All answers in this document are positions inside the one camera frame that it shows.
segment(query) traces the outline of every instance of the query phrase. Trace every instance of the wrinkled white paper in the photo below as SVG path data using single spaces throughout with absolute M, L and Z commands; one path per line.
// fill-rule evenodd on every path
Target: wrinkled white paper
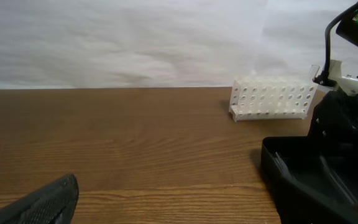
M 0 0 L 0 88 L 229 86 L 267 0 Z
M 325 60 L 326 26 L 355 0 L 269 1 L 267 22 L 254 72 L 297 74 L 307 77 L 312 64 L 321 69 Z M 358 47 L 331 31 L 331 58 L 342 60 L 342 75 L 358 75 Z

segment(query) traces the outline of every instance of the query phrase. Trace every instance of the clear plastic piece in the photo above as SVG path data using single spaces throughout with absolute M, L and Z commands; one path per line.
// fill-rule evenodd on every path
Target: clear plastic piece
M 309 75 L 316 75 L 312 66 Z M 229 112 L 235 121 L 249 119 L 305 119 L 317 84 L 297 76 L 237 78 Z

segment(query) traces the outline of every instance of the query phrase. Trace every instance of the white backdrop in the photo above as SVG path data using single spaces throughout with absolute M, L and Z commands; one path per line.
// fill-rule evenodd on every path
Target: white backdrop
M 0 88 L 230 86 L 323 65 L 354 0 L 0 0 Z M 333 34 L 358 75 L 358 48 Z

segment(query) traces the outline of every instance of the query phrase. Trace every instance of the white plastic holder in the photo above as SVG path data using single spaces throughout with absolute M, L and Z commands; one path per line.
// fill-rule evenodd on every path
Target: white plastic holder
M 313 65 L 309 78 L 246 76 L 234 81 L 229 112 L 234 121 L 252 119 L 305 119 L 317 84 Z

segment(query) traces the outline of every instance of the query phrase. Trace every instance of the wooden tabletop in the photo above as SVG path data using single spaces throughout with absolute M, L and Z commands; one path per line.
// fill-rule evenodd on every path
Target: wooden tabletop
M 72 223 L 280 223 L 260 178 L 262 140 L 306 135 L 313 108 L 305 120 L 235 123 L 230 94 L 0 90 L 0 208 L 72 172 Z

